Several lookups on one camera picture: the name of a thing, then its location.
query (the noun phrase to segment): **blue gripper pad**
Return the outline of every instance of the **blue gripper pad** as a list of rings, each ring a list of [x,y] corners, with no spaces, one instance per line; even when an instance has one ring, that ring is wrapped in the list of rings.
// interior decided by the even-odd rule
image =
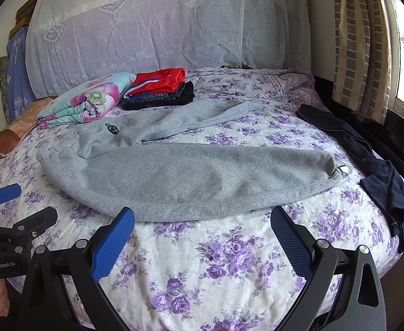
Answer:
[[[289,262],[295,273],[309,281],[312,275],[312,255],[306,245],[303,243],[293,226],[287,219],[289,216],[285,211],[275,207],[271,212],[271,228],[276,234],[280,245],[283,248]]]
[[[107,233],[93,254],[91,273],[99,282],[101,277],[110,274],[113,265],[122,251],[127,239],[134,229],[134,213],[130,208],[123,208],[112,222],[112,229]]]
[[[21,195],[21,186],[11,184],[0,189],[0,205]]]

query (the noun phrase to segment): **folded clothes stack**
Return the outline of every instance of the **folded clothes stack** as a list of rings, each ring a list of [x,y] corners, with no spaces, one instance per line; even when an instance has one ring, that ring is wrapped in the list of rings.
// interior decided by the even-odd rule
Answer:
[[[138,73],[124,94],[121,106],[125,110],[149,107],[186,105],[193,101],[193,84],[185,83],[183,68],[167,68],[150,73]]]

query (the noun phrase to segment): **silver bolt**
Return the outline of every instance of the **silver bolt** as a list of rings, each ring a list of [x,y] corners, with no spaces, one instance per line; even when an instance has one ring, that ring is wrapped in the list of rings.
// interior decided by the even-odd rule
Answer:
[[[329,243],[325,239],[317,240],[317,245],[322,249],[326,249],[327,247],[329,247]]]
[[[84,248],[87,246],[87,240],[86,240],[86,239],[78,240],[78,241],[75,243],[75,246],[76,246],[78,249],[84,249]]]
[[[42,254],[45,251],[46,251],[46,247],[44,245],[37,246],[36,249],[35,249],[35,252],[37,254]]]
[[[366,245],[360,245],[359,249],[363,254],[369,254],[369,248]]]

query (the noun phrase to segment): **checkered curtain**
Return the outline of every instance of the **checkered curtain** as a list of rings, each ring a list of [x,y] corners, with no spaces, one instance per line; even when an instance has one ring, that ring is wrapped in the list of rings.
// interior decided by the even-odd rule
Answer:
[[[335,77],[332,99],[384,123],[391,51],[384,0],[334,0]]]

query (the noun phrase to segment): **floral bedsheet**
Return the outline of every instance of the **floral bedsheet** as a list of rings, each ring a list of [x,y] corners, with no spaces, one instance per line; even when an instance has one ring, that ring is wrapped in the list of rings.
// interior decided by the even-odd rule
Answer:
[[[335,188],[285,205],[296,222],[316,238],[336,247],[370,247],[380,274],[400,258],[398,239],[391,238],[385,218],[358,185],[363,175],[331,137],[296,118],[301,103],[324,108],[313,89],[313,77],[299,70],[200,69],[188,73],[197,99],[254,98],[263,109],[241,119],[188,130],[153,141],[242,146],[281,146],[328,150],[352,172]],[[106,118],[128,113],[113,109]],[[50,249],[70,247],[111,218],[81,205],[45,177],[35,154],[63,139],[77,126],[34,130],[13,155],[0,160],[0,187],[18,183],[20,198],[0,206],[0,225],[11,226],[49,205],[58,221],[34,241]],[[218,219],[137,222],[113,270],[100,284],[132,331],[273,330],[305,284],[293,271],[271,230],[271,209],[246,211]],[[322,305],[335,296],[335,277]],[[24,278],[11,279],[21,290]],[[90,326],[71,278],[66,284],[80,320]]]

